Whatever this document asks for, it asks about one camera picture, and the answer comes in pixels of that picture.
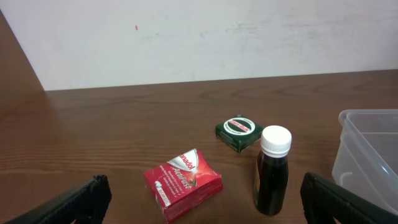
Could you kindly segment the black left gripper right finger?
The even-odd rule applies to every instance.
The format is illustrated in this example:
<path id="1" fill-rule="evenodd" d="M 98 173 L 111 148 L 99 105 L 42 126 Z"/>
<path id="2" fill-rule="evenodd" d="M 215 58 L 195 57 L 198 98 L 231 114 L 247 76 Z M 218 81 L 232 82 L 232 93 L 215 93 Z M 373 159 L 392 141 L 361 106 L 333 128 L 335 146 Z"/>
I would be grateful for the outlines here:
<path id="1" fill-rule="evenodd" d="M 397 224 L 397 215 L 313 172 L 304 175 L 300 196 L 308 224 Z"/>

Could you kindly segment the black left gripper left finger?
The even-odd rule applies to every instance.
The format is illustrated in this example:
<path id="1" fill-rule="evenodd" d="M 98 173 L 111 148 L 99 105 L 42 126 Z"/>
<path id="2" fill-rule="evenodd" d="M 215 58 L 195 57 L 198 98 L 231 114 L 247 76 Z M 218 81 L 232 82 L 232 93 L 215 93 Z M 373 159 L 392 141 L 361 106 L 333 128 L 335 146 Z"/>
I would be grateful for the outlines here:
<path id="1" fill-rule="evenodd" d="M 64 192 L 8 221 L 8 224 L 98 223 L 112 198 L 106 175 L 95 175 L 83 185 Z"/>

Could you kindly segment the red Panadol ActiFast box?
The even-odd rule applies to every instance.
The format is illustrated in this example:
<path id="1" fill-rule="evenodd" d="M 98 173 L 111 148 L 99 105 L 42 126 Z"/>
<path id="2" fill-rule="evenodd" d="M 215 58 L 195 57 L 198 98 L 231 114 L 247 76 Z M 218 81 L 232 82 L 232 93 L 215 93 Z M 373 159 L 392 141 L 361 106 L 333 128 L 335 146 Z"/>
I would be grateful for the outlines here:
<path id="1" fill-rule="evenodd" d="M 172 223 L 207 198 L 223 190 L 222 176 L 198 149 L 185 152 L 144 172 L 166 223 Z"/>

